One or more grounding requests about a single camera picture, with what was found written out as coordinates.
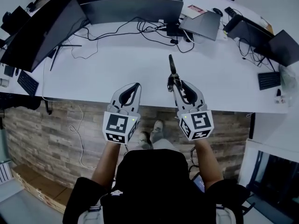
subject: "monitor screen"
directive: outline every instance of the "monitor screen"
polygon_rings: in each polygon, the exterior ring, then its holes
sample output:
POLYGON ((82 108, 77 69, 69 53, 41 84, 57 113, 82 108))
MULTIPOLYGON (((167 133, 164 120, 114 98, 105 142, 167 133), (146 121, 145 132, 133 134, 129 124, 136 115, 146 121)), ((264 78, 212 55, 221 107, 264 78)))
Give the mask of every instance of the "monitor screen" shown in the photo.
POLYGON ((299 45, 286 31, 282 30, 267 44, 256 48, 254 52, 272 59, 283 66, 299 61, 299 45))
POLYGON ((15 35, 1 62, 32 72, 56 46, 88 23, 76 0, 50 0, 15 35))

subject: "computer mouse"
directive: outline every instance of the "computer mouse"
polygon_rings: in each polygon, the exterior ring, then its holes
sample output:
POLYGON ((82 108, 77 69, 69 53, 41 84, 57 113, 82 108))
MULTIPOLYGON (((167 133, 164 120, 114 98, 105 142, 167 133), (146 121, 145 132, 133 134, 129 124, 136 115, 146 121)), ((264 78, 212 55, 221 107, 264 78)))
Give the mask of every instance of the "computer mouse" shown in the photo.
POLYGON ((217 13, 217 14, 219 14, 221 17, 223 17, 223 13, 222 13, 222 11, 220 11, 218 8, 213 8, 213 12, 215 12, 215 13, 217 13))

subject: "black t-shirt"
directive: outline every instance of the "black t-shirt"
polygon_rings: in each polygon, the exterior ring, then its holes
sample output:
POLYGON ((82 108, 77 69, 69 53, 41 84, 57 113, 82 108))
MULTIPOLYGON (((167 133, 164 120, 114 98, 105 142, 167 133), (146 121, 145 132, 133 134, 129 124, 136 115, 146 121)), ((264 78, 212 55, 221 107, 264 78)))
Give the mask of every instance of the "black t-shirt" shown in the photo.
POLYGON ((109 194, 101 185, 78 178, 63 223, 76 224, 79 216, 102 197, 105 224, 214 224, 216 204, 230 208, 237 223, 242 224, 241 205, 248 196, 243 186, 231 180, 217 182, 201 192, 189 179, 186 159, 179 152, 134 150, 119 164, 116 184, 109 194))

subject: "silver laptop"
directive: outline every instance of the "silver laptop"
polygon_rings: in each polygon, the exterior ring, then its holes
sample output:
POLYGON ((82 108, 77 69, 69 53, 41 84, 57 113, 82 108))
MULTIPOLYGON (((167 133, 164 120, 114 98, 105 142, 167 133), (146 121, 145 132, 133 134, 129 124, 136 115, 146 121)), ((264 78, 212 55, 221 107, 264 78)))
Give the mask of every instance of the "silver laptop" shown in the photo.
POLYGON ((179 28, 216 41, 220 18, 219 14, 207 11, 194 19, 185 17, 179 28))

